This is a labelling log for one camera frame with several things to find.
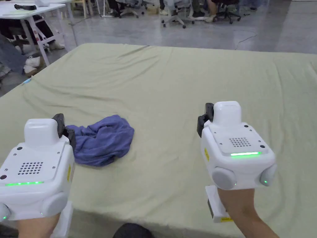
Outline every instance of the white sneaker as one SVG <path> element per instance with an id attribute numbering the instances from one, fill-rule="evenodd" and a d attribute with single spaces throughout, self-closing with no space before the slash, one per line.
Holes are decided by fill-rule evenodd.
<path id="1" fill-rule="evenodd" d="M 62 50 L 65 48 L 65 45 L 59 44 L 57 41 L 54 41 L 52 44 L 49 44 L 50 50 Z"/>
<path id="2" fill-rule="evenodd" d="M 31 66 L 33 68 L 38 68 L 40 65 L 41 65 L 41 57 L 36 57 L 36 58 L 33 58 L 32 56 L 30 56 L 25 64 L 27 66 Z"/>
<path id="3" fill-rule="evenodd" d="M 25 65 L 23 69 L 27 77 L 31 77 L 37 73 L 37 69 L 33 68 L 32 66 Z"/>
<path id="4" fill-rule="evenodd" d="M 168 15 L 168 11 L 166 11 L 165 9 L 160 9 L 159 10 L 159 13 L 160 13 L 160 15 L 163 15 L 163 16 L 167 16 Z"/>
<path id="5" fill-rule="evenodd" d="M 209 16 L 209 17 L 206 17 L 206 18 L 205 18 L 205 22 L 213 22 L 215 16 L 216 16 L 216 15 L 211 15 L 211 16 Z"/>

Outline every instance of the concrete floor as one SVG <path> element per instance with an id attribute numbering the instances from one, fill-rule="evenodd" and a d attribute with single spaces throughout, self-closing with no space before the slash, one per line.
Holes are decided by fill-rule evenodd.
<path id="1" fill-rule="evenodd" d="M 196 47 L 227 50 L 252 50 L 269 52 L 299 52 L 317 54 L 317 2 L 292 2 L 271 0 L 266 6 L 230 25 L 227 21 L 187 23 L 187 28 L 172 23 L 163 28 L 157 15 L 124 16 L 122 19 L 94 16 L 79 21 L 74 30 L 78 44 L 124 43 L 174 47 Z M 55 17 L 52 23 L 58 28 Z M 65 19 L 67 42 L 75 48 L 74 37 Z M 48 54 L 51 62 L 66 53 L 57 50 Z M 10 73 L 2 81 L 0 96 L 23 82 L 26 78 Z"/>

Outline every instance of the blue towel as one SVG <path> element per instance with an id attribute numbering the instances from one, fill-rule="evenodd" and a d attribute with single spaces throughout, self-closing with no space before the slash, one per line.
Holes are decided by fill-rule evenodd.
<path id="1" fill-rule="evenodd" d="M 67 126 L 75 131 L 75 162 L 90 166 L 105 166 L 115 157 L 128 153 L 134 129 L 126 119 L 113 115 L 88 126 Z"/>

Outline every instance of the white table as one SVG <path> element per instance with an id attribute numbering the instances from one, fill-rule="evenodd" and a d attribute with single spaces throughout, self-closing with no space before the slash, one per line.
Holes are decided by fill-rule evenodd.
<path id="1" fill-rule="evenodd" d="M 24 29 L 24 32 L 30 42 L 30 45 L 32 47 L 33 50 L 36 50 L 35 48 L 35 45 L 33 43 L 33 40 L 31 38 L 31 34 L 27 28 L 27 25 L 25 23 L 25 20 L 27 20 L 32 28 L 32 31 L 33 31 L 33 34 L 35 36 L 35 39 L 37 41 L 37 44 L 39 46 L 39 49 L 42 53 L 42 56 L 44 58 L 44 61 L 45 61 L 45 64 L 46 66 L 49 65 L 49 60 L 47 58 L 47 55 L 45 53 L 45 50 L 44 50 L 44 45 L 47 43 L 47 42 L 50 42 L 52 40 L 56 40 L 57 38 L 59 37 L 63 37 L 64 38 L 64 42 L 65 42 L 65 48 L 67 51 L 69 51 L 69 48 L 68 48 L 68 45 L 67 45 L 67 41 L 66 41 L 66 38 L 65 38 L 65 34 L 64 34 L 64 30 L 63 30 L 63 23 L 62 23 L 62 20 L 61 20 L 61 13 L 60 13 L 60 8 L 62 7 L 65 7 L 65 4 L 50 4 L 49 7 L 37 7 L 37 9 L 35 11 L 30 11 L 28 12 L 27 14 L 24 14 L 24 15 L 4 15 L 4 14 L 7 14 L 11 11 L 15 11 L 15 8 L 14 8 L 14 4 L 16 3 L 12 3 L 12 2 L 0 2 L 0 18 L 2 19 L 13 19 L 13 20 L 20 20 L 21 21 L 21 24 L 22 24 L 22 27 Z M 32 3 L 23 3 L 23 5 L 34 5 Z M 33 16 L 34 15 L 39 15 L 39 14 L 42 14 L 42 13 L 45 13 L 45 12 L 49 12 L 49 11 L 56 11 L 57 13 L 57 17 L 58 17 L 58 21 L 59 21 L 59 24 L 60 24 L 60 28 L 61 28 L 61 32 L 57 32 L 57 33 L 53 33 L 53 36 L 52 37 L 49 37 L 49 38 L 46 38 L 42 33 L 41 31 L 37 28 L 36 26 L 36 23 L 39 22 L 39 21 L 43 21 L 44 19 L 41 19 L 39 21 L 34 21 L 33 19 Z"/>
<path id="2" fill-rule="evenodd" d="M 68 11 L 68 15 L 69 15 L 69 20 L 70 20 L 70 25 L 72 27 L 72 31 L 73 31 L 73 34 L 74 34 L 75 43 L 76 43 L 76 46 L 78 46 L 77 36 L 76 36 L 75 31 L 74 31 L 75 20 L 74 20 L 73 12 L 72 12 L 72 9 L 71 9 L 71 2 L 72 1 L 73 0 L 47 0 L 47 2 L 49 2 L 49 3 L 65 4 L 66 5 L 67 11 Z M 17 4 L 19 4 L 19 3 L 20 4 L 25 4 L 25 3 L 33 3 L 33 4 L 35 4 L 34 0 L 12 0 L 11 2 L 12 3 L 17 3 Z M 99 14 L 100 14 L 98 1 L 96 0 L 96 2 L 97 2 L 98 11 L 99 11 Z M 90 8 L 90 13 L 91 13 L 92 12 L 91 4 L 89 5 L 89 8 Z"/>

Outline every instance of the wrist-mounted robotic device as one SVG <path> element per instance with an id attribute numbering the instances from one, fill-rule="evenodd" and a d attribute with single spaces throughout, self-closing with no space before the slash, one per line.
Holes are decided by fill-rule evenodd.
<path id="1" fill-rule="evenodd" d="M 206 103 L 206 113 L 198 117 L 197 132 L 209 176 L 216 185 L 206 186 L 213 221 L 232 221 L 217 187 L 269 186 L 277 167 L 275 154 L 252 126 L 241 122 L 241 106 L 236 101 Z"/>
<path id="2" fill-rule="evenodd" d="M 0 168 L 0 221 L 14 226 L 11 221 L 61 213 L 52 237 L 66 237 L 73 212 L 68 196 L 75 133 L 65 127 L 64 115 L 56 114 L 28 120 L 24 138 Z"/>

